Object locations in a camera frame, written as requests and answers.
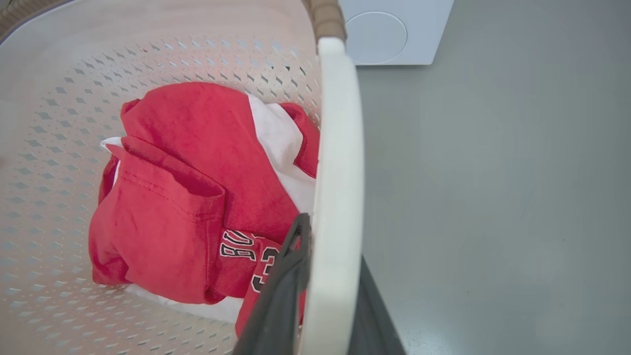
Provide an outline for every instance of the perforated basket wall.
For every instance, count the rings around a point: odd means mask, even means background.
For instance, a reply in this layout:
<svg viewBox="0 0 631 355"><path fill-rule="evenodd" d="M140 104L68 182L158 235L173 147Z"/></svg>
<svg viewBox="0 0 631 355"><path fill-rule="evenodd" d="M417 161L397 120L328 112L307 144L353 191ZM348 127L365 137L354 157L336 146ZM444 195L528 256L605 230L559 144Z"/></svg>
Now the perforated basket wall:
<svg viewBox="0 0 631 355"><path fill-rule="evenodd" d="M125 134L124 102L185 81L295 102L318 122L308 17L298 1L270 1L272 22L239 1L105 3L47 12L0 45L3 339L20 353L229 354L232 324L92 282L87 232L109 158L99 142Z"/></svg>

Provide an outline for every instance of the white fabric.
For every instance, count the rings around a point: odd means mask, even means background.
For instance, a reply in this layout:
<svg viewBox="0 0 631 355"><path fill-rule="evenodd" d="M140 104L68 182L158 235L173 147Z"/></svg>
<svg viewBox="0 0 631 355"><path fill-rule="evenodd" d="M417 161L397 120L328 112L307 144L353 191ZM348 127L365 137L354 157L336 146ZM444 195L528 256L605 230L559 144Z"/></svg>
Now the white fabric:
<svg viewBox="0 0 631 355"><path fill-rule="evenodd" d="M254 119L256 138L263 147L278 180L292 199L300 213L313 214L316 180L297 166L293 161L302 146L302 133L292 118L278 104L264 104L258 98L249 95L250 109ZM101 142L101 147L110 152L107 144L123 148L120 137L108 138ZM121 162L116 165L114 183L118 178ZM125 290L142 298L162 304L173 310L196 316L212 318L222 322L235 323L243 305L242 298L226 297L216 304L187 304L153 294L142 287L132 284Z"/></svg>

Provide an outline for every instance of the laundry basket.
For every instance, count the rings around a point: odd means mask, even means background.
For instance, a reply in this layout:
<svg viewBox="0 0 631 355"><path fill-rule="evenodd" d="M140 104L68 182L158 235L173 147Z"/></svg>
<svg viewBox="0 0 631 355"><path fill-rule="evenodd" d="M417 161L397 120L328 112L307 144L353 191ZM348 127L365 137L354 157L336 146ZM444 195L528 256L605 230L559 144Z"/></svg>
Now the laundry basket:
<svg viewBox="0 0 631 355"><path fill-rule="evenodd" d="M219 83L321 124L302 354L343 354L361 259L363 141L336 0L15 0L0 14L0 352L229 354L233 325L91 279L106 137L156 87Z"/></svg>

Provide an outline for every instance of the white appliance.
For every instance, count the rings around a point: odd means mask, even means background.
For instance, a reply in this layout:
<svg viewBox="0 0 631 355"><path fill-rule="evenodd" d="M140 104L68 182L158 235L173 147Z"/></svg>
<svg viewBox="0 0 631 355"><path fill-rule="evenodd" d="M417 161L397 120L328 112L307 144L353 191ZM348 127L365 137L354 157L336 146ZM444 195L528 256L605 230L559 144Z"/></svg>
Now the white appliance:
<svg viewBox="0 0 631 355"><path fill-rule="evenodd" d="M454 0L340 0L357 65L431 64Z"/></svg>

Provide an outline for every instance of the red clothing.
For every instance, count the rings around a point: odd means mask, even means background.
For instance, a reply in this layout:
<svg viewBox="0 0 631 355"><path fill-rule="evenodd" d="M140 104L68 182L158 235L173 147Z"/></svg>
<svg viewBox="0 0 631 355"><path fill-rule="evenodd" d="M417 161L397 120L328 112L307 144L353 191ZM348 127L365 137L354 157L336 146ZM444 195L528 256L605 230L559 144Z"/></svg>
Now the red clothing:
<svg viewBox="0 0 631 355"><path fill-rule="evenodd" d="M304 136L294 164L315 176L319 132L299 106L282 106ZM90 224L94 281L136 283L183 303L245 298L239 334L298 215L257 140L247 96L169 85L125 104L121 118L128 136L124 149L108 145Z"/></svg>

